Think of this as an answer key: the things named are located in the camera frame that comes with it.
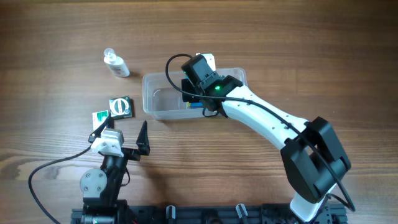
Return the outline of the blue yellow VapoDrops box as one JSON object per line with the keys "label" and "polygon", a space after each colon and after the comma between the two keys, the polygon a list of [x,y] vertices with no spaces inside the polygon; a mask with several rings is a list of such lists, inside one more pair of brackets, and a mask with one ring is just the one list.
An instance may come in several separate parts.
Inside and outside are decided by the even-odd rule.
{"label": "blue yellow VapoDrops box", "polygon": [[200,102],[196,103],[187,102],[186,104],[186,109],[199,109],[199,108],[204,108],[203,104]]}

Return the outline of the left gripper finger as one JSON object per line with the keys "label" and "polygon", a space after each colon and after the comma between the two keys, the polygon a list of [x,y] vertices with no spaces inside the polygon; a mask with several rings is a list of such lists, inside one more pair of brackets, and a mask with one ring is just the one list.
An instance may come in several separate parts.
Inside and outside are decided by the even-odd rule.
{"label": "left gripper finger", "polygon": [[146,120],[143,122],[143,124],[141,126],[141,130],[137,137],[136,144],[138,146],[138,150],[149,150],[150,149]]}
{"label": "left gripper finger", "polygon": [[103,123],[96,128],[92,134],[91,134],[91,138],[95,139],[95,138],[99,138],[101,136],[101,133],[106,129],[106,128],[112,128],[113,127],[113,119],[112,117],[108,116]]}

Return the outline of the white sanitizer bottle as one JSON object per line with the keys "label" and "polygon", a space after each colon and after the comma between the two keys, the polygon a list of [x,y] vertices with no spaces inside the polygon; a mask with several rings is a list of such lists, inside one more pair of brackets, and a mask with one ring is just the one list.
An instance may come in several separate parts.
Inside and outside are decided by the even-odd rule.
{"label": "white sanitizer bottle", "polygon": [[104,63],[110,69],[110,71],[117,77],[128,77],[130,71],[125,61],[117,56],[116,52],[112,48],[104,50]]}

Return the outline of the dark green round-logo box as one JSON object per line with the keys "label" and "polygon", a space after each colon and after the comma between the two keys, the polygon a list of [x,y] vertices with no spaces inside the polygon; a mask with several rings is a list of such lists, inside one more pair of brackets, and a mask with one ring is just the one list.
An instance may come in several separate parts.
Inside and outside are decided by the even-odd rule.
{"label": "dark green round-logo box", "polygon": [[109,108],[113,119],[131,118],[133,115],[132,100],[129,96],[110,99]]}

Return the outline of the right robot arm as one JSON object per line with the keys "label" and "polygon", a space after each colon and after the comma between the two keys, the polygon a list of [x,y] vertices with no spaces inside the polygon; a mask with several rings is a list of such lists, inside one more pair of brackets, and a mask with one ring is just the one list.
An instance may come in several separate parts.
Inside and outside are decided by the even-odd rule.
{"label": "right robot arm", "polygon": [[210,84],[181,81],[183,100],[201,101],[206,109],[235,119],[266,138],[279,151],[295,195],[289,208],[301,222],[313,222],[331,191],[339,187],[342,205],[352,208],[341,180],[351,162],[333,126],[321,117],[313,121],[288,114],[257,97],[240,80],[219,77]]}

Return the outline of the white Hansaplast plaster box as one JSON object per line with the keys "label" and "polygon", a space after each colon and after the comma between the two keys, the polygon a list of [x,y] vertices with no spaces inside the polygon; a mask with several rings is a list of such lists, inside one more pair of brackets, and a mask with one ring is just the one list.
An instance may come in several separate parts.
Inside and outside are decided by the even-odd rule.
{"label": "white Hansaplast plaster box", "polygon": [[204,58],[206,59],[207,64],[209,65],[209,67],[215,71],[216,70],[216,63],[215,63],[215,58],[213,54],[207,53],[207,54],[201,54],[202,56],[204,56]]}

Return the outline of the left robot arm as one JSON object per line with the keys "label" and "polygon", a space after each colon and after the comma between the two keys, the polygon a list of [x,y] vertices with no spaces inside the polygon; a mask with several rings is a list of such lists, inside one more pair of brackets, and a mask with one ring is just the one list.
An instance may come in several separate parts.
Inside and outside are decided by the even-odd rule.
{"label": "left robot arm", "polygon": [[126,200],[118,199],[123,177],[129,161],[139,161],[141,156],[150,154],[147,121],[144,121],[136,140],[137,148],[124,147],[123,132],[110,128],[112,117],[107,117],[95,129],[88,142],[90,149],[103,156],[98,169],[86,171],[80,179],[83,193],[83,208],[73,210],[72,223],[138,223],[137,215]]}

